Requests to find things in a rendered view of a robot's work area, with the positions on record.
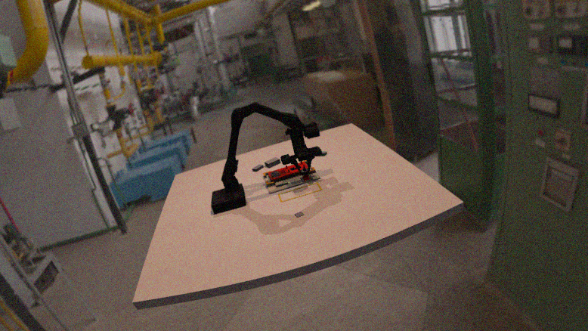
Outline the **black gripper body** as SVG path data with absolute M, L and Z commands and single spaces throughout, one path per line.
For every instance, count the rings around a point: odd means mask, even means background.
M 286 154 L 286 155 L 281 156 L 281 162 L 283 163 L 283 165 L 287 165 L 287 164 L 296 162 L 296 159 L 298 159 L 298 157 L 297 157 L 297 154 L 296 154 L 295 150 L 296 150 L 297 147 L 298 148 L 303 147 L 303 144 L 305 144 L 305 140 L 303 140 L 300 143 L 295 143 L 295 144 L 292 143 L 292 146 L 293 146 L 293 150 L 294 150 L 294 154 L 295 155 L 289 156 L 289 154 Z M 312 147 L 311 149 L 312 149 L 313 156 L 314 155 L 315 156 L 322 155 L 322 150 L 318 146 Z M 313 157 L 313 156 L 309 156 L 309 158 L 310 157 Z

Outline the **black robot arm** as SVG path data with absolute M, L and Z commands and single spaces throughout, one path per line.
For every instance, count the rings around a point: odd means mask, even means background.
M 285 132 L 286 135 L 290 134 L 291 141 L 294 144 L 300 143 L 304 140 L 302 131 L 304 131 L 305 137 L 307 137 L 307 139 L 320 136 L 320 131 L 317 127 L 316 122 L 304 125 L 304 123 L 300 121 L 299 117 L 296 114 L 279 112 L 270 107 L 262 106 L 257 102 L 254 102 L 242 108 L 236 108 L 231 115 L 230 146 L 227 161 L 225 163 L 224 171 L 222 173 L 221 178 L 224 184 L 225 194 L 237 192 L 239 190 L 239 181 L 234 176 L 235 172 L 237 172 L 239 162 L 239 160 L 236 159 L 239 130 L 243 118 L 255 112 L 262 114 L 263 116 L 269 116 L 273 119 L 276 119 L 282 122 L 287 127 L 289 127 Z M 307 148 L 306 144 L 303 144 L 303 147 L 301 148 L 297 147 L 295 152 L 297 154 L 299 162 L 309 160 L 309 156 L 313 156 L 312 149 Z

